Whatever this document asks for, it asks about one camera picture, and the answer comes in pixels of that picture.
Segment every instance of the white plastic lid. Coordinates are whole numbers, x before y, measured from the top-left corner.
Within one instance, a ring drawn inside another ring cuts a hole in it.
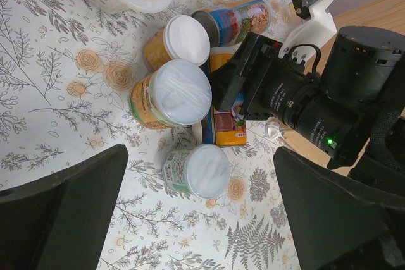
[[[200,145],[187,157],[185,180],[189,190],[202,199],[219,196],[228,185],[230,165],[227,155],[215,145]]]
[[[209,37],[205,28],[193,17],[178,15],[165,27],[164,39],[170,57],[185,59],[198,66],[209,57]]]
[[[195,64],[175,59],[165,63],[154,78],[157,108],[172,122],[193,125],[209,111],[211,86],[204,72]]]

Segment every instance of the wooden surface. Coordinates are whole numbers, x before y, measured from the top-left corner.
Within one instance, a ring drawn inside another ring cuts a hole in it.
[[[405,0],[377,0],[360,8],[349,11],[334,18],[337,30],[348,25],[364,25],[369,27],[385,28],[405,35]],[[318,71],[323,72],[325,63],[329,57],[335,37],[333,37],[322,49],[322,58],[318,65]],[[306,72],[312,67],[313,60],[306,65]],[[297,153],[310,159],[320,166],[326,166],[329,157],[320,149],[309,143],[296,132],[288,134],[285,140]],[[339,168],[337,172],[347,175],[350,168]]]

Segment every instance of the table surface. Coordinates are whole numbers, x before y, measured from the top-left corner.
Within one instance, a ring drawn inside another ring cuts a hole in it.
[[[190,128],[148,130],[128,111],[147,75],[141,49],[172,16],[234,0],[174,0],[158,14],[109,15],[86,0],[0,0],[0,190],[65,169],[117,143],[129,162],[99,269],[299,269],[263,123],[224,149],[227,190],[201,200],[166,187],[161,164],[195,145]],[[290,0],[268,0],[266,35],[292,28]]]

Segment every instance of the black cable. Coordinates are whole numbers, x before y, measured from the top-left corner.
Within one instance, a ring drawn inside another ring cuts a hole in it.
[[[317,47],[317,46],[314,45],[314,44],[298,44],[298,45],[292,47],[291,50],[289,51],[288,56],[287,56],[287,62],[288,62],[289,67],[290,67],[294,72],[296,72],[296,73],[302,75],[301,73],[299,73],[296,69],[294,69],[294,68],[291,66],[291,62],[293,61],[293,59],[292,59],[292,53],[293,53],[298,47],[312,47],[312,48],[315,50],[316,56],[315,56],[314,63],[313,63],[313,65],[312,65],[312,74],[314,75],[314,77],[320,78],[320,74],[316,71],[316,67],[318,66],[318,63],[319,63],[320,60],[321,60],[321,50],[320,50],[319,47]]]

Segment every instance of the yellow can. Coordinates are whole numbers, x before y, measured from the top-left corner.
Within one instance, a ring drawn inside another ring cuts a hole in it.
[[[209,56],[208,34],[194,18],[177,15],[146,42],[142,53],[150,72],[173,59],[201,66]]]
[[[211,87],[193,63],[176,59],[136,83],[129,98],[132,116],[150,129],[193,125],[211,106]]]

